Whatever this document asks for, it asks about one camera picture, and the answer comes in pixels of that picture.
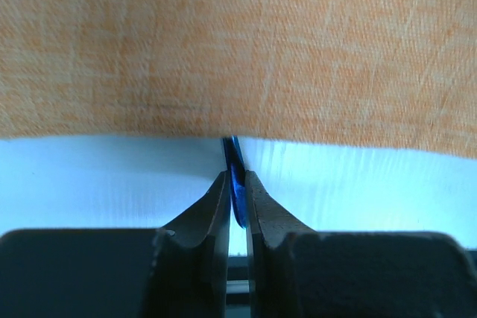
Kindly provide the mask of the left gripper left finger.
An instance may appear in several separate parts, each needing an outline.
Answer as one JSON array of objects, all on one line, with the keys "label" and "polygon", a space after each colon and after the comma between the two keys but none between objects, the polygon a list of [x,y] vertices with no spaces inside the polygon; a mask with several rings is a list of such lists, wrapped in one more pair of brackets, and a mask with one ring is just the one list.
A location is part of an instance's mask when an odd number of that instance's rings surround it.
[{"label": "left gripper left finger", "polygon": [[230,175],[160,228],[1,237],[3,317],[222,317]]}]

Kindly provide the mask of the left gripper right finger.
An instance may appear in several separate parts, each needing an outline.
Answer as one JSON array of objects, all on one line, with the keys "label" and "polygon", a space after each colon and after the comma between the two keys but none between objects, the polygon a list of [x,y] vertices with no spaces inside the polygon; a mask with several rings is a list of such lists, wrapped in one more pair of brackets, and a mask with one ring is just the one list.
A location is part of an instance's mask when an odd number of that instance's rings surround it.
[{"label": "left gripper right finger", "polygon": [[322,232],[245,179],[253,317],[474,317],[476,266],[439,232]]}]

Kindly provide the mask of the blue metal fork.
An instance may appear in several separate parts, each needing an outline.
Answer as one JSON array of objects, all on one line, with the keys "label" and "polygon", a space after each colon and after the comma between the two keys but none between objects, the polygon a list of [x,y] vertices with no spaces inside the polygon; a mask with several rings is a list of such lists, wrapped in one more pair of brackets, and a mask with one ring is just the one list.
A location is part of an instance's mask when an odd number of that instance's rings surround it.
[{"label": "blue metal fork", "polygon": [[246,170],[237,136],[222,138],[227,170],[230,172],[230,199],[237,224],[245,229],[246,223]]}]

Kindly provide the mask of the orange cloth placemat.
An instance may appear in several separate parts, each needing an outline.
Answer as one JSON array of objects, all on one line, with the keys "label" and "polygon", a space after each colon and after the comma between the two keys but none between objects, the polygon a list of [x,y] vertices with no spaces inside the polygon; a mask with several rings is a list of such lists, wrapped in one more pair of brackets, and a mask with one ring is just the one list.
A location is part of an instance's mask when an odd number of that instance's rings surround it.
[{"label": "orange cloth placemat", "polygon": [[476,0],[1,0],[1,136],[476,157]]}]

